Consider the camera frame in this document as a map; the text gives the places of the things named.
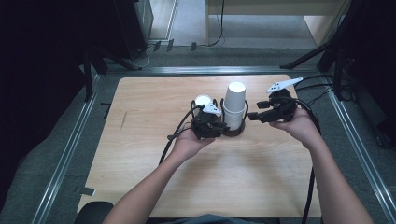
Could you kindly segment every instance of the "metal bar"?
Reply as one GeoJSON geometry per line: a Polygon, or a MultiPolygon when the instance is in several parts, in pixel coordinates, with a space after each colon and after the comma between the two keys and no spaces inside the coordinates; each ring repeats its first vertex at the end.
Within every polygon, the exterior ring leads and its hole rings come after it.
{"type": "Polygon", "coordinates": [[[175,20],[175,15],[176,15],[177,4],[178,4],[178,0],[175,0],[173,8],[172,8],[171,19],[168,22],[168,28],[167,28],[167,31],[166,31],[166,38],[165,39],[169,39],[169,36],[171,35],[173,22],[175,20]]]}
{"type": "MultiPolygon", "coordinates": [[[[325,83],[330,84],[331,81],[327,78],[323,78],[325,83]]],[[[380,173],[376,169],[370,154],[368,153],[366,147],[364,146],[357,129],[355,128],[350,116],[347,113],[347,110],[343,104],[337,100],[336,96],[333,92],[329,93],[332,104],[335,108],[335,111],[338,114],[345,130],[346,134],[349,137],[349,140],[355,150],[356,155],[361,163],[361,167],[363,168],[364,173],[366,173],[367,178],[375,192],[375,196],[377,197],[385,216],[388,219],[389,223],[396,223],[396,205],[390,194],[388,187],[385,185],[380,173]]]]}
{"type": "Polygon", "coordinates": [[[298,68],[280,69],[279,66],[196,66],[196,67],[150,67],[140,71],[129,72],[114,63],[108,63],[112,72],[122,72],[125,76],[201,76],[201,75],[266,75],[287,73],[318,73],[315,66],[299,66],[298,68]]]}
{"type": "MultiPolygon", "coordinates": [[[[96,75],[93,82],[93,86],[98,89],[97,87],[101,83],[100,77],[96,75]]],[[[96,93],[97,91],[93,93],[92,98],[82,107],[82,110],[78,116],[78,121],[69,137],[69,140],[67,141],[66,147],[64,148],[64,153],[62,154],[62,157],[60,158],[58,165],[55,168],[55,171],[44,191],[40,205],[35,211],[35,216],[32,220],[32,223],[34,224],[46,222],[56,195],[58,194],[59,188],[61,187],[61,184],[64,180],[64,175],[66,174],[70,161],[73,158],[73,154],[78,144],[78,140],[81,137],[82,130],[84,129],[88,116],[91,113],[93,103],[95,102],[97,96],[96,93]]]]}

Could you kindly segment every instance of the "metal rail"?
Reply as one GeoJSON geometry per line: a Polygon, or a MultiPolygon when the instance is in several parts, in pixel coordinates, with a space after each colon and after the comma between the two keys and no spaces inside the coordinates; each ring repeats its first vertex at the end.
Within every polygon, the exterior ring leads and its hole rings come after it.
{"type": "MultiPolygon", "coordinates": [[[[93,87],[98,89],[101,83],[101,78],[96,75],[93,80],[93,87]]],[[[73,158],[73,154],[75,152],[76,146],[78,144],[78,140],[81,137],[82,130],[84,129],[85,123],[87,122],[88,116],[91,113],[93,103],[96,99],[96,91],[93,93],[91,100],[85,103],[82,107],[81,112],[78,116],[78,121],[67,141],[67,144],[64,148],[64,153],[60,158],[55,171],[52,174],[52,177],[44,191],[43,198],[35,211],[35,216],[33,217],[32,223],[39,224],[45,223],[50,213],[50,209],[55,201],[56,195],[58,194],[59,188],[64,180],[64,176],[69,167],[70,161],[73,158]]]]}
{"type": "MultiPolygon", "coordinates": [[[[325,83],[331,83],[329,79],[323,79],[325,83]]],[[[388,187],[385,185],[380,173],[376,169],[369,152],[361,141],[358,130],[348,115],[344,103],[338,101],[333,92],[329,92],[329,96],[388,222],[396,223],[396,205],[392,195],[390,194],[388,187]]]]}

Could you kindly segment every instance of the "person's right hand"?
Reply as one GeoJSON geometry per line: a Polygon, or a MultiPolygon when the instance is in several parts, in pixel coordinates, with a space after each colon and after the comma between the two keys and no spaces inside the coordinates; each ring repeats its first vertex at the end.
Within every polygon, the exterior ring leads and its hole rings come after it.
{"type": "Polygon", "coordinates": [[[202,148],[213,143],[215,138],[197,139],[192,129],[182,132],[176,139],[175,145],[169,156],[176,156],[184,162],[195,156],[202,148]]]}
{"type": "Polygon", "coordinates": [[[295,110],[293,119],[290,122],[274,121],[270,122],[270,125],[289,133],[308,149],[313,147],[318,141],[322,141],[314,122],[309,118],[308,113],[301,108],[295,110]]]}

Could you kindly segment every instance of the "white paper cup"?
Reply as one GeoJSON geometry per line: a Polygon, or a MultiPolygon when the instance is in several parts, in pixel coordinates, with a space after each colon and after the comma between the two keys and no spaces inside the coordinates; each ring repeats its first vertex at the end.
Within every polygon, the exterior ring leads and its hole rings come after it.
{"type": "Polygon", "coordinates": [[[245,108],[246,87],[242,82],[232,82],[228,86],[224,98],[224,106],[231,112],[239,112],[245,108]]]}
{"type": "Polygon", "coordinates": [[[244,105],[243,110],[238,112],[231,112],[225,107],[225,105],[223,105],[223,111],[224,111],[223,121],[227,123],[227,127],[230,127],[230,131],[237,130],[241,126],[242,118],[244,117],[245,110],[246,110],[246,105],[244,105]]]}
{"type": "MultiPolygon", "coordinates": [[[[208,95],[201,94],[201,95],[198,95],[197,97],[195,97],[194,101],[195,101],[195,105],[194,106],[196,106],[196,105],[208,105],[208,104],[212,103],[212,98],[210,98],[210,96],[208,96],[208,95]]],[[[194,116],[197,116],[198,113],[199,113],[199,109],[195,109],[193,111],[193,113],[194,113],[194,116]]]]}

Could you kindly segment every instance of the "wooden table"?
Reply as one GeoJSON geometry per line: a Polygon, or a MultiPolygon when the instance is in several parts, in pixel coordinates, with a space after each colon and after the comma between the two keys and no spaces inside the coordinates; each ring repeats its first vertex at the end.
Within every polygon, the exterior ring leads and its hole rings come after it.
{"type": "MultiPolygon", "coordinates": [[[[167,143],[190,109],[208,94],[218,101],[232,81],[247,87],[249,111],[286,75],[127,77],[120,81],[78,210],[92,201],[116,203],[158,165],[167,143]]],[[[295,91],[289,88],[295,97],[295,91]]],[[[236,137],[222,136],[174,174],[152,217],[301,217],[312,162],[308,150],[287,133],[259,121],[246,122],[236,137]]],[[[310,216],[319,217],[314,190],[310,216]]]]}

